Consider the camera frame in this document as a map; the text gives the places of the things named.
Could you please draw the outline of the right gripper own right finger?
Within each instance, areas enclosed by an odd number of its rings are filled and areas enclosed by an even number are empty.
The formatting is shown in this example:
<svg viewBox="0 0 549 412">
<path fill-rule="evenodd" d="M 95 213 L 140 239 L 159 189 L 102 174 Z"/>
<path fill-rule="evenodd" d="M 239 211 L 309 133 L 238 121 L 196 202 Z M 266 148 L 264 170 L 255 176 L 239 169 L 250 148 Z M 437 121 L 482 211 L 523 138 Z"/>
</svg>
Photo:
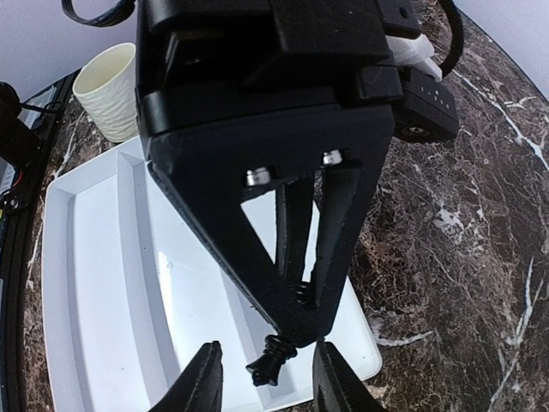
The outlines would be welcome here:
<svg viewBox="0 0 549 412">
<path fill-rule="evenodd" d="M 313 410 L 321 412 L 381 411 L 335 345 L 318 341 L 312 364 Z"/>
</svg>

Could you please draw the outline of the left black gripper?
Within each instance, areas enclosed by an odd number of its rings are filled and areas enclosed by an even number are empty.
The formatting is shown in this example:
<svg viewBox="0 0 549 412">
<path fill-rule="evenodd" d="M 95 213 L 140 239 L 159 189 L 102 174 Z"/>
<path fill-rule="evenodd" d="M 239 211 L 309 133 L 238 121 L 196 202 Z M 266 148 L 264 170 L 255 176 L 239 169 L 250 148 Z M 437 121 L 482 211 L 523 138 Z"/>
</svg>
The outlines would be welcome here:
<svg viewBox="0 0 549 412">
<path fill-rule="evenodd" d="M 408 1 L 141 1 L 144 136 L 332 103 L 338 85 L 388 64 L 388 37 L 417 39 Z"/>
</svg>

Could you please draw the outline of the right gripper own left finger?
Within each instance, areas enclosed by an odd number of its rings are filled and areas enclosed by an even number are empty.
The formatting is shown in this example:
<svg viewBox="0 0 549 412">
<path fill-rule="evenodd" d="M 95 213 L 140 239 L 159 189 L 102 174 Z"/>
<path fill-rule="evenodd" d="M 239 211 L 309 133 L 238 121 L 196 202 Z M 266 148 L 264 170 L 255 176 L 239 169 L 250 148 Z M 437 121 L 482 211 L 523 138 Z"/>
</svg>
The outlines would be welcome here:
<svg viewBox="0 0 549 412">
<path fill-rule="evenodd" d="M 150 412 L 221 411 L 222 350 L 218 341 L 204 343 L 167 393 Z"/>
</svg>

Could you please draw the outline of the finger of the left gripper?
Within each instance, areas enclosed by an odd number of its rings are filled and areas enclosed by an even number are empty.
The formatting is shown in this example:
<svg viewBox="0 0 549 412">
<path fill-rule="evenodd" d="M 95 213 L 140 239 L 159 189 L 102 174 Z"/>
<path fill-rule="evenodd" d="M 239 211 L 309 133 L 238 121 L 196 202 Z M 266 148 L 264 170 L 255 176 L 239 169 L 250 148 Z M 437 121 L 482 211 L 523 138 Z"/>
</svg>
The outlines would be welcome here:
<svg viewBox="0 0 549 412">
<path fill-rule="evenodd" d="M 273 328 L 303 348 L 330 333 L 395 129 L 388 105 L 313 106 L 153 137 L 149 170 L 189 228 Z M 275 264 L 275 191 L 316 173 L 298 301 Z"/>
<path fill-rule="evenodd" d="M 316 173 L 308 173 L 275 191 L 276 249 L 279 274 L 292 288 L 311 288 L 304 281 L 305 258 L 311 231 Z"/>
</svg>

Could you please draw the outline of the black queen chess piece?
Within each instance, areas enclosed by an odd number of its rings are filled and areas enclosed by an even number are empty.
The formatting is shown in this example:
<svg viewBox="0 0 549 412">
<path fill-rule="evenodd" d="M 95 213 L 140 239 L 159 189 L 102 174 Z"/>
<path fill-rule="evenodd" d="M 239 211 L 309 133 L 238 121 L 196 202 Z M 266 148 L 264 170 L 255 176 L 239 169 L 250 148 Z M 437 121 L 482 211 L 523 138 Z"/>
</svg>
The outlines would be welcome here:
<svg viewBox="0 0 549 412">
<path fill-rule="evenodd" d="M 309 282 L 295 283 L 292 290 L 302 306 L 311 306 L 314 293 Z M 277 386 L 281 367 L 298 354 L 297 348 L 281 335 L 268 335 L 264 341 L 262 355 L 246 367 L 255 387 Z"/>
</svg>

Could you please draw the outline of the white plastic tray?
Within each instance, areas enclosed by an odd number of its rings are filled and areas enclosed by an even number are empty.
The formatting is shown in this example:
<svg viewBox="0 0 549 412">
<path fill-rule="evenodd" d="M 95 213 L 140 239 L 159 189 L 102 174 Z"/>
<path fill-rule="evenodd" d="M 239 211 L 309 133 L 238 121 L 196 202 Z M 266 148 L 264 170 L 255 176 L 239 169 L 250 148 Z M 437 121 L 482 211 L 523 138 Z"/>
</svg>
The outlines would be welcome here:
<svg viewBox="0 0 549 412">
<path fill-rule="evenodd" d="M 58 411 L 147 411 L 217 341 L 225 411 L 310 401 L 313 347 L 256 387 L 272 327 L 151 179 L 132 139 L 54 180 L 42 239 L 45 350 Z"/>
</svg>

